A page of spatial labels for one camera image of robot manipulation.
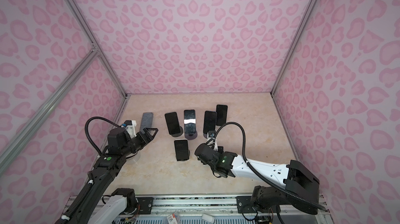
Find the blue-edged black phone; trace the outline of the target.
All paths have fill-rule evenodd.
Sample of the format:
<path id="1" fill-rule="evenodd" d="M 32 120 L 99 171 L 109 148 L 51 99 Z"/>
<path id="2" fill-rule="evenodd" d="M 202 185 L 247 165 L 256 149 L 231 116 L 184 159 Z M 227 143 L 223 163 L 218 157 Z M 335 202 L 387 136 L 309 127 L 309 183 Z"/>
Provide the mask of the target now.
<path id="1" fill-rule="evenodd" d="M 207 136 L 210 131 L 215 131 L 216 128 L 217 113 L 215 111 L 205 111 L 204 124 L 203 124 L 203 135 Z"/>

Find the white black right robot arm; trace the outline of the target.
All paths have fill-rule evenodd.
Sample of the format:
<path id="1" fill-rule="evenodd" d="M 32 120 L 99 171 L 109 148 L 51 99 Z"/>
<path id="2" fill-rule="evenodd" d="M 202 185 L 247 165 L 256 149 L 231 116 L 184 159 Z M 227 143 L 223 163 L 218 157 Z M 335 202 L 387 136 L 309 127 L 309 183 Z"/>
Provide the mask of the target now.
<path id="1" fill-rule="evenodd" d="M 250 202 L 256 211 L 265 212 L 277 205 L 292 205 L 310 215 L 326 210 L 319 204 L 319 179 L 296 160 L 291 160 L 288 165 L 245 160 L 236 153 L 215 151 L 205 143 L 198 146 L 195 155 L 211 168 L 214 175 L 267 183 L 268 187 L 256 186 L 253 190 Z"/>

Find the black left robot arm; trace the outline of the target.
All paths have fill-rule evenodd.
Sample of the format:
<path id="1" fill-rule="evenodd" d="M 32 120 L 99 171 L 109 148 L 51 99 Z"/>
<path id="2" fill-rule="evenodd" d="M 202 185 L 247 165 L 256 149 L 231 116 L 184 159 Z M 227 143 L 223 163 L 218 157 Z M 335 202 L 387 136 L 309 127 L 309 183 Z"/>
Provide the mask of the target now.
<path id="1" fill-rule="evenodd" d="M 157 132 L 157 128 L 145 128 L 132 138 L 125 128 L 110 130 L 107 152 L 101 155 L 93 169 L 87 173 L 87 183 L 56 223 L 87 224 L 104 192 L 126 163 L 127 156 L 142 150 L 154 140 Z"/>

